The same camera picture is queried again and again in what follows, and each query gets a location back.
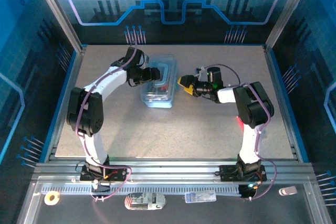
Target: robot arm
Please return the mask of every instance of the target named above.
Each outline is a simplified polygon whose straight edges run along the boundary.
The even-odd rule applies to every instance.
[[[82,135],[80,140],[85,150],[87,168],[91,173],[103,175],[105,169],[99,165],[108,165],[109,158],[106,153],[100,129],[103,124],[103,103],[105,99],[120,85],[130,81],[135,86],[148,81],[158,80],[160,72],[157,68],[146,68],[148,62],[147,56],[143,51],[129,47],[126,56],[111,64],[104,77],[84,88],[73,88],[70,94],[67,123],[71,125],[73,131],[76,131],[77,118],[83,100],[88,92],[91,93],[85,104],[82,116],[79,121],[78,132]],[[130,63],[122,69],[119,69],[135,54]]]
[[[258,132],[267,122],[267,114],[248,87],[224,87],[220,68],[208,68],[207,76],[208,81],[199,81],[196,76],[183,76],[179,80],[179,84],[184,87],[187,93],[195,97],[209,95],[209,99],[215,103],[236,103],[238,118],[244,124],[243,144],[238,154],[236,166],[238,177],[244,179],[260,169],[261,160],[256,153],[258,150],[256,144],[261,142],[261,136]],[[273,116],[274,107],[260,82],[251,83],[250,86],[258,94],[270,115]]]

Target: white sticker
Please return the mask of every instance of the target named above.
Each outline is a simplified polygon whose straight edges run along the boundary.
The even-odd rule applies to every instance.
[[[184,194],[186,203],[199,203],[216,201],[215,190],[190,191]]]
[[[163,194],[157,193],[132,193],[125,199],[125,206],[130,210],[158,210],[166,205]]]

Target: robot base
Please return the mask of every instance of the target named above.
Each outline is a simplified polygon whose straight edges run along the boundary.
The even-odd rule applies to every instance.
[[[104,165],[109,165],[109,158],[106,159]],[[81,182],[92,182],[98,179],[100,182],[125,181],[127,177],[127,169],[107,169],[93,166],[85,163],[80,173]]]
[[[263,182],[267,181],[267,176],[265,172],[265,167],[263,165],[260,166],[258,171],[263,175]],[[250,174],[245,174],[244,177],[240,177],[237,171],[236,165],[221,165],[219,166],[219,172],[216,172],[215,175],[221,176],[221,182],[257,182],[260,181],[259,176],[255,171]]]

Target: blue light strip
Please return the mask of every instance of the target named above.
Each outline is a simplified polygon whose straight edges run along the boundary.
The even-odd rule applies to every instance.
[[[77,53],[76,53],[76,51],[74,51],[74,53],[72,54],[72,59],[71,59],[71,62],[70,62],[69,68],[68,68],[67,75],[65,76],[65,79],[64,79],[61,94],[59,95],[59,99],[58,99],[58,103],[57,103],[57,106],[56,106],[56,109],[55,109],[55,112],[54,112],[54,116],[52,117],[52,121],[51,121],[49,131],[48,131],[48,134],[47,134],[47,137],[46,137],[46,141],[45,141],[43,149],[42,149],[42,153],[41,153],[41,156],[40,156],[40,159],[39,159],[40,163],[44,162],[44,159],[47,155],[49,144],[50,144],[50,141],[51,141],[51,137],[52,137],[52,135],[54,133],[54,130],[55,130],[55,125],[56,125],[58,113],[59,113],[61,105],[62,105],[63,97],[65,95],[65,90],[67,89],[67,85],[68,85],[68,82],[69,82],[72,67],[74,66],[76,55],[77,55]]]
[[[271,55],[272,62],[274,64],[275,72],[276,72],[276,75],[277,75],[276,77],[279,79],[282,95],[283,95],[283,98],[285,100],[285,106],[287,107],[287,110],[288,110],[288,113],[289,113],[289,118],[291,120],[292,128],[293,128],[293,131],[294,131],[295,136],[296,136],[296,141],[297,141],[299,149],[300,149],[299,151],[301,153],[302,161],[304,163],[308,163],[309,162],[308,155],[307,155],[306,149],[304,147],[304,143],[303,143],[300,131],[299,131],[299,126],[296,122],[296,119],[295,119],[295,116],[294,116],[294,113],[293,113],[292,106],[290,104],[288,95],[286,93],[285,84],[282,80],[280,69],[279,69],[277,60],[275,58],[273,49],[271,50],[270,55]]]
[[[25,104],[25,98],[23,96],[22,89],[18,85],[16,85],[14,82],[9,80],[2,73],[0,73],[0,78],[3,79],[5,82],[7,82],[8,85],[10,85],[15,91],[17,91],[19,93],[20,102],[21,102],[20,110],[16,115],[15,121],[13,123],[13,126],[12,126],[9,134],[8,134],[5,145],[4,145],[4,147],[3,147],[3,149],[1,150],[1,153],[0,153],[0,164],[1,164],[2,160],[4,159],[5,154],[7,152],[8,146],[9,146],[9,144],[10,144],[12,138],[13,138],[14,132],[15,132],[16,127],[17,127],[17,124],[20,121],[20,118],[22,116],[22,113],[23,113],[23,110],[25,109],[26,104]]]
[[[186,6],[189,3],[200,3],[202,4],[202,8],[204,9],[213,9],[226,23],[228,23],[229,25],[265,25],[268,23],[274,9],[275,6],[278,3],[278,0],[274,0],[271,9],[268,12],[268,15],[265,19],[264,22],[231,22],[223,13],[222,11],[216,6],[216,5],[207,5],[206,4],[206,0],[185,0],[182,4],[182,19],[181,21],[165,21],[165,17],[164,17],[164,3],[161,0],[141,0],[140,1],[140,5],[135,5],[135,6],[131,6],[130,8],[128,8],[128,10],[116,21],[116,22],[102,22],[102,23],[84,23],[76,8],[74,3],[72,2],[72,0],[68,0],[69,4],[77,18],[77,21],[79,24],[81,24],[82,26],[117,26],[119,25],[133,10],[135,9],[145,9],[145,4],[159,4],[160,5],[160,13],[161,13],[161,22],[165,25],[182,25],[185,22],[185,17],[186,17]]]
[[[334,128],[334,131],[336,133],[336,122],[335,122],[335,119],[334,117],[332,116],[332,113],[330,111],[330,108],[328,106],[328,101],[329,101],[329,97],[330,97],[330,93],[331,91],[333,91],[334,89],[336,88],[336,81],[330,85],[328,88],[327,88],[327,91],[326,91],[326,95],[325,95],[325,98],[324,98],[324,103],[323,103],[323,106],[324,106],[324,109],[326,110],[327,112],[327,115],[329,117],[329,120],[330,120],[330,123],[332,125],[332,127]]]

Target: plastic container lid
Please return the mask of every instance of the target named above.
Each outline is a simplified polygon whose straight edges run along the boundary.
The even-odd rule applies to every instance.
[[[150,56],[148,67],[158,68],[160,80],[151,81],[141,86],[141,99],[150,107],[170,108],[169,106],[153,105],[160,102],[171,103],[173,100],[177,63],[173,55],[154,55]]]

